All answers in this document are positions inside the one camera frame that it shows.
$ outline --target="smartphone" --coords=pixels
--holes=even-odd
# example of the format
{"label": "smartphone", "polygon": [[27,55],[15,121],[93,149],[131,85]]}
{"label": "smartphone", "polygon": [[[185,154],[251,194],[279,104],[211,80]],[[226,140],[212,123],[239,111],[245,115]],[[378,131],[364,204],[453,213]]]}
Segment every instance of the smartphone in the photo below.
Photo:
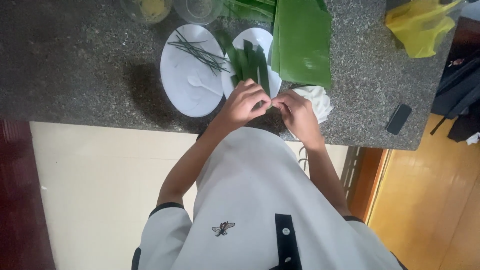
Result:
{"label": "smartphone", "polygon": [[400,104],[387,125],[387,131],[393,135],[398,135],[411,112],[412,108],[410,106]]}

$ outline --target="wooden floor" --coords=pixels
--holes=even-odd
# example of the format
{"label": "wooden floor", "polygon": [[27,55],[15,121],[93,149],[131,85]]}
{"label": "wooden floor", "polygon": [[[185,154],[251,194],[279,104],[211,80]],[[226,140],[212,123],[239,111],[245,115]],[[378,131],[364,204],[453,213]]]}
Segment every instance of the wooden floor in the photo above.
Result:
{"label": "wooden floor", "polygon": [[394,150],[369,226],[410,270],[480,269],[480,146],[446,136],[452,121],[417,151]]}

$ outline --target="embroidered bee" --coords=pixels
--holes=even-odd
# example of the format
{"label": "embroidered bee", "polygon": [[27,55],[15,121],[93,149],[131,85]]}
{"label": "embroidered bee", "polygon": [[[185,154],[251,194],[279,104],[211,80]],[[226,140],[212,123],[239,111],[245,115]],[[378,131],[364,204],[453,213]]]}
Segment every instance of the embroidered bee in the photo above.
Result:
{"label": "embroidered bee", "polygon": [[224,222],[220,223],[220,227],[212,227],[212,231],[218,233],[215,236],[227,235],[227,229],[235,226],[235,223]]}

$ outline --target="white oval plate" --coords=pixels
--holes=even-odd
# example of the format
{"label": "white oval plate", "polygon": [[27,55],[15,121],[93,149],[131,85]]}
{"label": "white oval plate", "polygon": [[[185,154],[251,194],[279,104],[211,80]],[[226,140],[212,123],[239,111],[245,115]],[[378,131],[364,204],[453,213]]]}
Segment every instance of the white oval plate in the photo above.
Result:
{"label": "white oval plate", "polygon": [[[215,55],[222,56],[223,52],[212,33],[199,25],[182,25],[177,30],[189,42],[206,41],[200,46]],[[172,104],[183,114],[190,117],[202,117],[211,113],[222,99],[203,87],[192,86],[187,77],[197,75],[202,83],[211,87],[217,93],[222,93],[221,73],[216,71],[212,74],[210,68],[197,60],[193,55],[188,54],[168,42],[178,41],[178,33],[168,37],[163,47],[160,59],[160,76],[163,88]]]}
{"label": "white oval plate", "polygon": [[[243,40],[250,41],[254,46],[262,46],[265,53],[265,59],[268,59],[268,52],[270,51],[270,45],[273,41],[273,36],[268,31],[261,28],[249,28],[241,32],[232,42],[233,47],[236,49],[243,49]],[[235,74],[232,65],[230,62],[223,64],[223,67],[226,68],[230,73],[222,71],[222,86],[223,93],[225,97],[228,98],[232,93],[234,86],[231,76]],[[274,98],[278,95],[280,90],[280,85],[282,84],[282,79],[275,71],[272,71],[272,67],[267,65],[268,70],[268,83],[270,86],[270,98]]]}

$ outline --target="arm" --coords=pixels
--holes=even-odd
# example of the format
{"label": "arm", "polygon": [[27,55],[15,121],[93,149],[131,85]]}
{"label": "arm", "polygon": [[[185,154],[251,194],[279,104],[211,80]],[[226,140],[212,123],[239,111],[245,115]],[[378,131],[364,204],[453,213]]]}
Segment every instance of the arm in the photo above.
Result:
{"label": "arm", "polygon": [[[263,101],[263,105],[252,110],[259,101]],[[160,189],[157,205],[166,202],[183,205],[183,195],[193,185],[208,157],[220,141],[253,118],[265,114],[270,104],[269,96],[252,79],[239,82],[220,113],[209,124],[200,139],[168,173]]]}
{"label": "arm", "polygon": [[287,128],[305,146],[312,183],[340,215],[350,215],[345,192],[328,156],[312,103],[293,90],[278,95],[272,103],[280,109]]}

